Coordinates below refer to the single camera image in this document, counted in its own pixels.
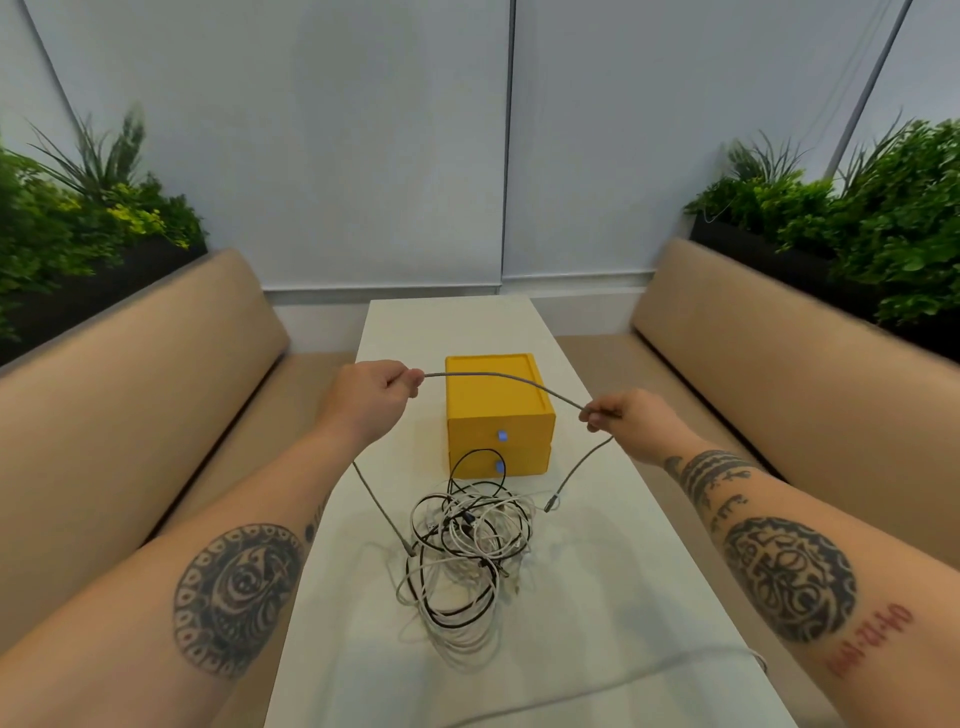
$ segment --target hand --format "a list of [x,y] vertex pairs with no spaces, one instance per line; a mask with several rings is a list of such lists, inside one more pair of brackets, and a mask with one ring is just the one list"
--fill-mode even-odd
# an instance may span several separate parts
[[347,364],[326,393],[319,423],[345,432],[363,449],[393,429],[421,384],[423,371],[398,361]]
[[598,397],[580,413],[590,432],[603,430],[635,460],[663,465],[700,440],[660,395],[630,389]]

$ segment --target circular tattoo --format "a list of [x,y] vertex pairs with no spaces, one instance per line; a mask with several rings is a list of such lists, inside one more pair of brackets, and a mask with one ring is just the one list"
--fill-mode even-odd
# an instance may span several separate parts
[[747,519],[730,529],[724,557],[756,609],[789,642],[836,632],[856,604],[846,555],[801,523]]
[[180,652],[204,672],[241,676],[270,639],[302,562],[297,537],[279,525],[245,525],[211,541],[174,594]]

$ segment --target pile of cables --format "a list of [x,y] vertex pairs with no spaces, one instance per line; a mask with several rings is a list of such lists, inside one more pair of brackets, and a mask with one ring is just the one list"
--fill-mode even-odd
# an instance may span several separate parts
[[[460,464],[480,452],[502,463],[500,479],[458,482]],[[518,578],[533,537],[538,508],[530,496],[511,493],[506,478],[499,452],[471,450],[451,470],[445,492],[422,497],[410,514],[413,548],[396,598],[417,607],[430,639],[449,652],[474,652],[487,641],[503,586]],[[449,603],[439,605],[439,594]]]

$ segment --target red number tattoo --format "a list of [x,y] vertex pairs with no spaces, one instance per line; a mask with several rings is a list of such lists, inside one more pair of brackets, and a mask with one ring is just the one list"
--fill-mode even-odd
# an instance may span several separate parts
[[825,664],[827,669],[837,677],[845,677],[854,667],[867,658],[864,651],[867,647],[883,647],[889,640],[885,634],[888,630],[902,632],[903,627],[913,622],[913,613],[900,604],[888,604],[886,614],[874,612],[871,619],[853,631],[853,639],[840,643],[836,652],[830,655]]

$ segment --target tattoo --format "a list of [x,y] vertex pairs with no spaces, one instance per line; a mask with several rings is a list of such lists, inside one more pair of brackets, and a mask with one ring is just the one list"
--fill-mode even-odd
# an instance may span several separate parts
[[793,643],[839,630],[856,604],[847,556],[812,528],[778,518],[750,518],[724,540],[727,565],[770,627]]
[[320,518],[324,514],[326,502],[330,500],[331,493],[333,493],[332,488],[326,492],[326,495],[324,496],[324,502],[318,506],[317,512],[313,514],[313,520],[306,525],[306,528],[303,531],[303,536],[306,537],[306,542],[308,544],[312,544],[314,537],[317,535],[317,528],[320,526]]
[[211,541],[174,592],[174,640],[204,672],[238,678],[273,634],[303,547],[280,525],[234,528]]
[[720,479],[733,481],[734,478],[748,478],[751,476],[748,468],[755,465],[748,463],[742,457],[721,449],[709,449],[690,459],[684,471],[677,474],[677,466],[681,458],[668,457],[664,469],[674,480],[680,483],[686,496],[693,501],[698,510],[709,509],[708,491],[719,484]]
[[883,647],[887,644],[887,632],[903,628],[913,622],[913,613],[899,604],[888,604],[887,612],[874,612],[853,632],[853,639],[844,640],[840,648],[826,659],[827,669],[837,677],[844,677],[852,668],[857,667],[867,657],[864,650],[870,647]]
[[710,522],[710,533],[716,533],[720,529],[720,521],[725,521],[730,517],[730,513],[735,505],[746,505],[749,502],[750,501],[743,497],[742,493],[727,498],[723,505],[717,508],[717,515],[714,516]]

